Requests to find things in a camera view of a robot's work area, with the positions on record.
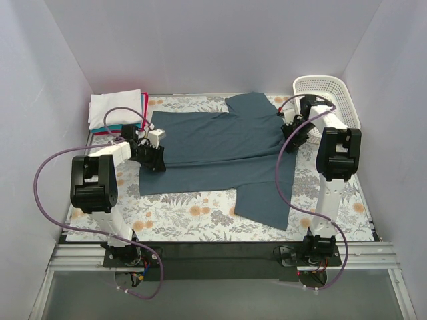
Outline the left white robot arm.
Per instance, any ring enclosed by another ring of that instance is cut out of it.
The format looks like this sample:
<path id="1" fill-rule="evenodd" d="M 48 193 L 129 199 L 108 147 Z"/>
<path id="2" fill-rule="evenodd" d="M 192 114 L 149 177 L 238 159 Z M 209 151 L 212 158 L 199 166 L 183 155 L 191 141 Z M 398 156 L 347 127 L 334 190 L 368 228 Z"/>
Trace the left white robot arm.
<path id="1" fill-rule="evenodd" d="M 125 125 L 121 136 L 108 146 L 86 156 L 76 156 L 71 164 L 71 204 L 95 219 L 106 232 L 107 247 L 119 250 L 120 260 L 127 266 L 136 266 L 142 258 L 133 229 L 124 221 L 116 207 L 119 192 L 115 169 L 126 161 L 138 162 L 153 172 L 166 171 L 163 160 L 166 136 L 163 129 L 149 126 L 145 137 L 140 137 L 135 125 Z"/>

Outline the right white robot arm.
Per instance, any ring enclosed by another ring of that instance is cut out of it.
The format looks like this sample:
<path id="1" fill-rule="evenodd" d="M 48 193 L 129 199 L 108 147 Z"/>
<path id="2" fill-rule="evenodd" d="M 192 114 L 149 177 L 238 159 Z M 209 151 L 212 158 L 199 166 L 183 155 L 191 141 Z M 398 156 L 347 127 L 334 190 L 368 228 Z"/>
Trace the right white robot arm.
<path id="1" fill-rule="evenodd" d="M 289 256 L 294 261 L 317 265 L 339 255 L 335 237 L 340 232 L 336 223 L 338 208 L 346 183 L 359 167 L 362 133 L 339 120 L 334 113 L 337 107 L 326 98 L 309 93 L 293 98 L 300 103 L 299 111 L 278 111 L 285 121 L 281 127 L 285 142 L 280 151 L 297 151 L 308 140 L 308 133 L 317 129 L 321 134 L 316 155 L 320 189 L 308 233 Z"/>

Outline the blue grey t shirt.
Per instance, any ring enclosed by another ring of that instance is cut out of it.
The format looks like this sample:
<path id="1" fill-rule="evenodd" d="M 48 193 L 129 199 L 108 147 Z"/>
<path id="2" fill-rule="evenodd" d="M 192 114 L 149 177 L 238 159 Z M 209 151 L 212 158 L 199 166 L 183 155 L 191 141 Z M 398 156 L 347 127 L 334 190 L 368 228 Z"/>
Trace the blue grey t shirt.
<path id="1" fill-rule="evenodd" d="M 283 120 L 263 93 L 225 100 L 226 112 L 154 111 L 156 127 L 166 131 L 166 172 L 139 172 L 141 195 L 236 190 L 235 212 L 246 219 L 284 230 L 292 196 L 296 154 L 284 153 Z"/>

